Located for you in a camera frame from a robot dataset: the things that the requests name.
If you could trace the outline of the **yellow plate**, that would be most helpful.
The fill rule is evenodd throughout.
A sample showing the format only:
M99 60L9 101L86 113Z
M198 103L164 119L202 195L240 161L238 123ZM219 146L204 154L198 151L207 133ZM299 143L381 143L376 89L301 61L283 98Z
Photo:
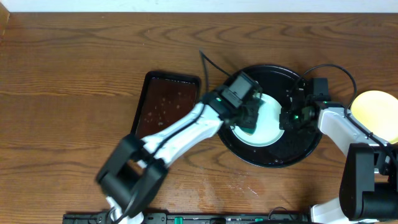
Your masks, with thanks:
M351 112L375 135L391 144L397 143L396 97L383 91L366 91L354 99Z

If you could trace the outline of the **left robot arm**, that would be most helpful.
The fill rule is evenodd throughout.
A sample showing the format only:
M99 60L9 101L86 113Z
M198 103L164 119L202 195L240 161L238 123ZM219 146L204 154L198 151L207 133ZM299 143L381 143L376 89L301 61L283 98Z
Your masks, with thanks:
M261 100L256 91L242 98L230 90L211 91L168 128L141 139L134 134L123 137L96 176L111 206L107 223L141 223L142 212L158 193L169 167L223 125L247 121L254 130Z

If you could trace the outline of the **light blue plate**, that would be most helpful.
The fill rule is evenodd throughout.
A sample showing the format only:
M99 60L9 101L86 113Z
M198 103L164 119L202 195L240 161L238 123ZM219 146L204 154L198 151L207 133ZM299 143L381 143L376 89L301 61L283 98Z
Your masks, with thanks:
M256 94L261 100L259 116L254 130L248 130L236 126L232 132L243 143L254 147L265 147L277 142L284 130L279 128L279 115L281 105L277 100L267 94Z

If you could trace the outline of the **green yellow sponge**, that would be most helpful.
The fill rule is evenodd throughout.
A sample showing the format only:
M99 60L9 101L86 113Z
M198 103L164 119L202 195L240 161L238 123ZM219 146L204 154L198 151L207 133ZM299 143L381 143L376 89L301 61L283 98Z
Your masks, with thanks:
M239 121L237 123L238 127L241 131L248 135L253 135L256 130L256 122L255 121Z

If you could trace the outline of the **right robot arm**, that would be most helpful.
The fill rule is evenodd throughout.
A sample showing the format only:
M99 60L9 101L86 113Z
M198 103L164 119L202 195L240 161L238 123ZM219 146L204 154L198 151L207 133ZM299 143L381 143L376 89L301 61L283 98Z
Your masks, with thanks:
M280 128L313 128L346 156L339 196L310 209L314 223L375 223L397 219L397 146L370 132L340 103L332 102L326 78L298 79L287 91Z

